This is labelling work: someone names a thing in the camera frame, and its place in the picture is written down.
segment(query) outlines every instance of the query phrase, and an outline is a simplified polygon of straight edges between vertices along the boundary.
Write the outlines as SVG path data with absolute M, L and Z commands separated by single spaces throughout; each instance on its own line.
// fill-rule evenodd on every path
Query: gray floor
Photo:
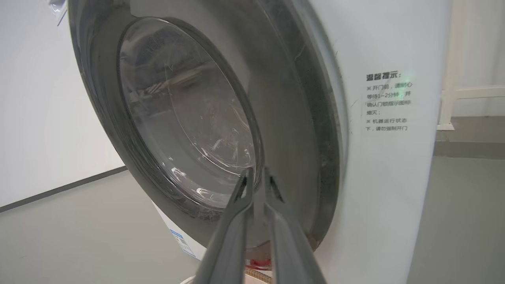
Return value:
M 408 284 L 505 283 L 505 160 L 435 157 Z M 0 283 L 179 283 L 182 252 L 129 172 L 0 213 Z
M 172 284 L 198 264 L 129 172 L 0 214 L 1 284 Z

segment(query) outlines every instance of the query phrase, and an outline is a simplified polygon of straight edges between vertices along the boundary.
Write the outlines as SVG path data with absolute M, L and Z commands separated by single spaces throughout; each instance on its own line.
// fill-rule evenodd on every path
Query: white washing machine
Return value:
M 389 284 L 419 228 L 449 5 L 71 0 L 69 17 L 96 113 L 185 252 L 268 166 L 329 283 Z M 246 264 L 268 270 L 260 211 Z

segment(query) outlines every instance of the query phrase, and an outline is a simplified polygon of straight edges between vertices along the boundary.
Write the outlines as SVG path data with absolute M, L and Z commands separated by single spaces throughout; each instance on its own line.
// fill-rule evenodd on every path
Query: round door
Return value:
M 248 167 L 256 185 L 270 168 L 314 249 L 331 223 L 336 107 L 293 11 L 282 0 L 69 2 L 78 65 L 107 135 L 149 197 L 204 246 Z M 270 268 L 268 240 L 253 219 L 248 264 Z

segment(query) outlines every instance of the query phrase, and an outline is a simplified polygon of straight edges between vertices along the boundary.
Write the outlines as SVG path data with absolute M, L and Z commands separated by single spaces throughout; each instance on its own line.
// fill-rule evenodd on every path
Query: white wall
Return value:
M 2 3 L 0 206 L 117 167 L 84 89 L 68 17 L 47 1 Z
M 505 1 L 467 1 L 456 89 L 505 85 Z M 505 115 L 505 98 L 456 100 L 452 116 Z

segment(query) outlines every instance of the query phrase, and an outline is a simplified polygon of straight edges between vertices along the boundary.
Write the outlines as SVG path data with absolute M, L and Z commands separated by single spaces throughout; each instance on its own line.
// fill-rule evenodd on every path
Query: dark gray baseboard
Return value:
M 90 177 L 82 179 L 82 180 L 78 180 L 78 181 L 73 182 L 73 183 L 69 183 L 67 185 L 64 185 L 64 186 L 55 188 L 55 189 L 47 191 L 47 192 L 40 193 L 40 194 L 31 196 L 31 197 L 25 198 L 23 200 L 20 200 L 20 201 L 11 203 L 11 204 L 7 204 L 5 206 L 0 207 L 0 213 L 5 212 L 7 210 L 11 210 L 11 209 L 19 207 L 19 206 L 23 206 L 25 204 L 28 204 L 28 203 L 31 203 L 31 202 L 34 202 L 34 201 L 37 201 L 37 200 L 40 200 L 42 198 L 46 198 L 46 197 L 51 196 L 51 195 L 55 195 L 55 194 L 60 193 L 60 192 L 64 192 L 64 191 L 70 190 L 70 189 L 72 189 L 74 187 L 78 187 L 80 185 L 87 184 L 87 183 L 90 183 L 92 181 L 99 180 L 101 178 L 108 177 L 110 175 L 120 173 L 122 171 L 126 171 L 126 170 L 127 170 L 127 168 L 125 166 L 123 166 L 123 167 L 120 167 L 120 168 L 117 168 L 117 169 L 113 169 L 113 170 L 110 170 L 110 171 L 106 171 L 106 172 L 103 172 L 103 173 L 100 173 L 100 174 L 97 174 L 97 175 L 94 175 L 94 176 L 90 176 Z

